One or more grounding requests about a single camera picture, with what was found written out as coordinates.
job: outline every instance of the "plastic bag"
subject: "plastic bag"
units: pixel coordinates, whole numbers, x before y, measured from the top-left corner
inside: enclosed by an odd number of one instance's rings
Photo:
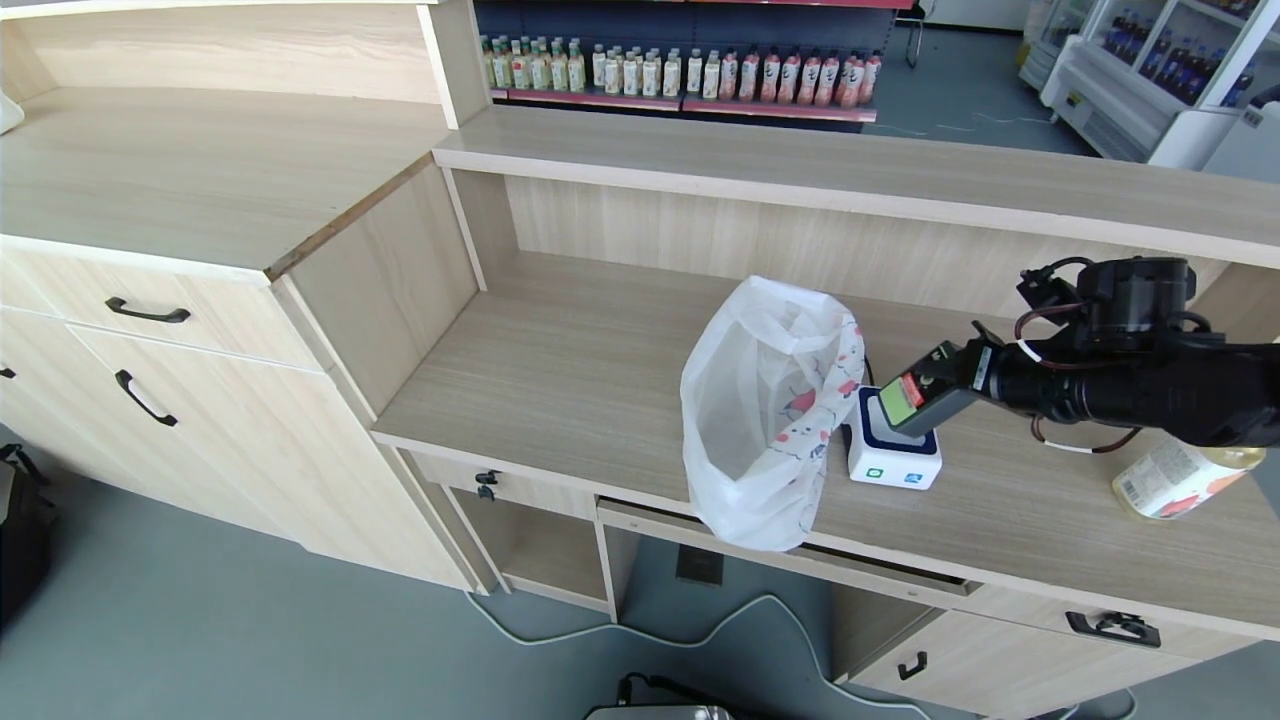
[[[829,295],[750,277],[703,331],[680,378],[694,512],[726,542],[804,542],[827,445],[858,402],[863,338]]]

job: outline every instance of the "wooden panel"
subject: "wooden panel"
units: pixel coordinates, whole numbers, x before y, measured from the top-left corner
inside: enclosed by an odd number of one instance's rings
[[[477,487],[476,474],[489,470],[483,465],[454,462],[421,452],[411,452],[410,455],[428,480],[472,495]],[[512,473],[499,473],[497,479],[498,484],[492,486],[492,488],[494,497],[499,501],[538,507],[571,518],[595,520],[595,496],[590,492]]]
[[[831,673],[850,676],[942,611],[847,585],[831,588]]]
[[[1110,612],[1110,609],[1106,607],[1034,596],[996,585],[978,588],[965,601],[964,610],[974,615],[986,615],[1068,634],[1071,634],[1073,630],[1066,624],[1066,612],[1083,612],[1089,623],[1096,623],[1105,612]],[[1142,618],[1160,630],[1160,652],[1170,655],[1208,660],[1258,642],[1257,638],[1181,625],[1158,615],[1143,615]]]
[[[444,178],[431,164],[289,278],[374,415],[476,292]]]
[[[925,670],[900,679],[897,666],[914,667],[920,651]],[[1033,717],[1194,664],[952,610],[851,682],[996,717]]]
[[[462,311],[374,432],[408,450],[692,515],[676,388],[735,284],[522,254]],[[973,334],[968,313],[844,301],[881,380],[938,341]],[[1115,438],[1102,427],[1046,430],[1074,445]],[[1108,455],[1060,452],[1030,438],[1023,418],[978,402],[941,428],[946,464],[929,492],[842,480],[847,455],[837,443],[809,542],[1280,639],[1280,520],[1252,478],[1155,530],[1112,495],[1111,479],[1161,437],[1143,433]]]
[[[1270,183],[820,131],[489,108],[444,168],[1044,233],[1280,268]]]
[[[321,373],[93,328],[201,455],[312,552],[457,588],[467,583],[415,498]]]
[[[0,22],[0,35],[3,35],[0,53],[4,54],[4,61],[0,63],[4,72],[4,94],[10,100],[22,104],[58,87],[18,23]]]
[[[622,620],[631,569],[640,550],[640,536],[595,523],[595,547],[604,568],[604,589],[609,598],[609,621]]]
[[[61,87],[24,108],[0,138],[5,234],[257,273],[448,132],[435,105],[265,92]]]
[[[662,538],[680,544],[701,547],[721,555],[741,557],[760,565],[781,568],[832,583],[865,588],[897,598],[937,607],[955,607],[965,598],[963,580],[947,583],[909,569],[886,568],[872,561],[845,557],[812,547],[787,552],[758,552],[732,546],[712,534],[707,525],[691,518],[680,518],[602,501],[596,512],[600,523],[625,530]]]
[[[64,87],[439,102],[412,6],[169,8],[17,22]]]
[[[671,192],[507,178],[520,249],[1016,318],[1019,273],[1138,247]],[[1201,287],[1226,263],[1190,258]],[[957,273],[980,268],[980,281]],[[1074,281],[1074,268],[1062,277]]]
[[[6,255],[70,320],[300,368],[317,366],[265,286],[95,263],[70,255],[13,251]],[[123,299],[124,309],[136,313],[164,315],[184,309],[191,316],[180,323],[160,323],[120,315],[106,306],[110,297]]]
[[[1280,340],[1280,270],[1233,264],[1208,290],[1202,290],[1192,310],[1204,315],[1228,342]]]
[[[444,169],[444,182],[457,211],[462,237],[471,255],[480,290],[488,290],[485,273],[499,277],[520,251],[516,225],[502,176]]]
[[[14,370],[14,384],[27,388],[42,410],[69,428],[63,437],[37,436],[33,419],[19,416],[4,396],[5,423],[13,420],[18,433],[32,433],[32,443],[87,477],[224,523],[285,536],[178,428],[156,423],[124,393],[114,374],[119,369],[132,373],[132,366],[104,365],[58,318],[8,310],[0,320],[0,361]],[[134,380],[129,389],[165,414],[163,405],[147,397],[143,383]],[[54,429],[47,423],[41,427]]]
[[[609,612],[591,523],[452,492],[512,589]]]
[[[431,58],[435,88],[449,129],[458,129],[472,115],[493,105],[484,59],[476,41],[475,5],[445,3],[419,5],[417,18]]]

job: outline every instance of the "open cabinet compartment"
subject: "open cabinet compartment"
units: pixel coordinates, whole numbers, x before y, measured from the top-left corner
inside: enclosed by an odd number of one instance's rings
[[[511,589],[609,612],[604,570],[589,520],[449,488],[463,521]]]

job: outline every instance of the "black drawer handle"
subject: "black drawer handle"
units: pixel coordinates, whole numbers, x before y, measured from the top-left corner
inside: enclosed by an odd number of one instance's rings
[[[116,373],[115,382],[119,383],[120,388],[124,391],[124,395],[132,397],[133,402],[137,402],[138,407],[146,410],[147,415],[151,415],[151,419],[154,419],[156,423],[160,423],[161,425],[166,425],[170,428],[178,424],[178,419],[174,418],[173,415],[165,415],[164,418],[156,415],[155,413],[151,411],[150,407],[147,407],[146,402],[142,402],[142,400],[138,396],[133,395],[133,391],[129,389],[129,383],[133,382],[133,375],[131,375],[128,370],[120,370],[119,373]]]
[[[910,680],[911,678],[919,675],[920,673],[924,673],[924,669],[928,666],[929,666],[929,653],[922,650],[920,652],[915,653],[915,667],[908,670],[905,664],[902,662],[897,664],[897,676],[899,679],[902,680]]]
[[[1089,625],[1089,619],[1083,612],[1068,612],[1066,624],[1082,635],[1094,635],[1142,647],[1160,647],[1160,630],[1137,615],[1107,612],[1096,624]]]
[[[134,310],[124,309],[123,297],[109,297],[106,300],[106,307],[115,313],[116,315],[128,315],[131,318],[142,318],[143,320],[155,320],[157,323],[180,323],[191,316],[191,311],[186,307],[178,307],[166,315],[152,315],[151,313],[137,313]]]

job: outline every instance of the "store shelf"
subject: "store shelf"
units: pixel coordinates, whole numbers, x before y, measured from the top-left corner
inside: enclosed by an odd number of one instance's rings
[[[502,96],[493,95],[500,92]],[[631,108],[635,110],[680,110],[680,97],[640,97],[630,95],[608,95],[588,88],[586,92],[562,92],[556,90],[516,90],[493,88],[493,97],[500,100],[524,100],[529,102],[557,102],[563,105],[594,105],[599,108]]]
[[[1240,18],[1240,17],[1233,15],[1231,13],[1228,13],[1226,10],[1220,10],[1220,9],[1217,9],[1217,8],[1212,6],[1212,5],[1206,5],[1204,3],[1201,3],[1199,0],[1181,0],[1181,4],[1183,4],[1184,8],[1188,8],[1190,10],[1196,10],[1197,13],[1201,13],[1202,15],[1207,15],[1210,18],[1213,18],[1215,20],[1219,20],[1221,23],[1229,24],[1231,27],[1243,28],[1244,23],[1248,22],[1247,18]],[[1276,31],[1268,32],[1267,33],[1267,42],[1274,42],[1276,45],[1280,45],[1280,32],[1276,32]]]
[[[1052,234],[1280,268],[1275,186],[977,145],[495,106],[442,167]]]
[[[876,108],[841,108],[838,105],[780,105],[777,102],[741,102],[737,100],[691,100],[681,106],[687,113],[719,113],[727,115],[755,115],[762,118],[803,118],[806,120],[847,120],[874,123]]]

